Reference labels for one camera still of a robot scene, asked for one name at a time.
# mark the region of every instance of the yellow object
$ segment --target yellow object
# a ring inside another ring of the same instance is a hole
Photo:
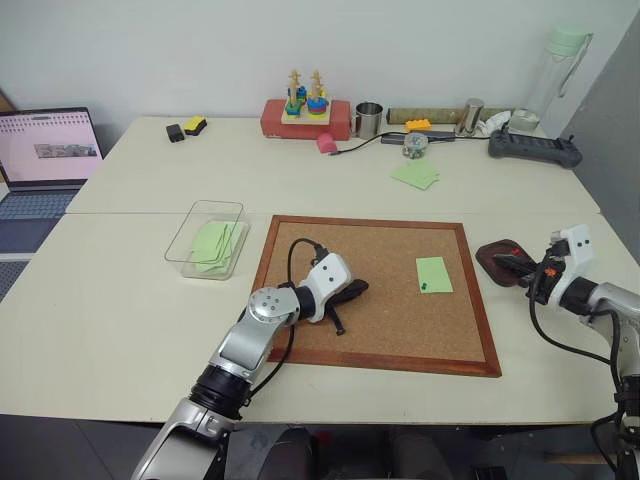
[[[204,120],[204,117],[195,116],[191,117],[191,119],[184,124],[184,130],[195,130],[200,125],[200,122]]]
[[[423,120],[409,120],[404,124],[407,132],[413,132],[415,130],[431,130],[431,122],[426,118]]]

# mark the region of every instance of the clear plastic container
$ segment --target clear plastic container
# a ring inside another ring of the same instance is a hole
[[[527,100],[511,116],[509,132],[530,135],[536,129],[553,98],[564,96],[567,82],[578,68],[592,36],[569,25],[554,28]]]
[[[164,254],[183,277],[226,280],[249,231],[241,203],[198,200]]]

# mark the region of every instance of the laptop keyboard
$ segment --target laptop keyboard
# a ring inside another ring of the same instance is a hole
[[[75,192],[39,193],[37,195],[8,195],[0,203],[0,220],[29,218],[60,218]]]
[[[0,302],[29,262],[0,262]]]

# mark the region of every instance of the gray floor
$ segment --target gray floor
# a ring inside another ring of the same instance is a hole
[[[286,425],[239,425],[231,437],[226,478],[256,478],[269,448],[286,428]],[[473,466],[495,465],[505,467],[510,480],[613,478],[605,466],[544,462],[545,452],[594,452],[586,426],[555,427],[500,437],[483,437],[472,427],[413,428],[434,439],[456,480],[472,478]],[[334,446],[332,454],[334,457],[340,454],[343,461],[358,456],[362,459],[367,453],[379,455],[379,439],[388,431],[384,426],[315,425],[309,429],[329,439],[328,443]],[[124,480],[129,478],[157,428],[0,415],[0,432],[0,478],[3,480]],[[350,468],[345,467],[343,471],[357,475],[357,466]]]

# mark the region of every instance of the black eraser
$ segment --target black eraser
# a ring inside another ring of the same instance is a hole
[[[178,125],[177,123],[167,126],[167,135],[169,136],[169,140],[171,140],[171,143],[184,140],[184,135],[182,134],[180,125]]]

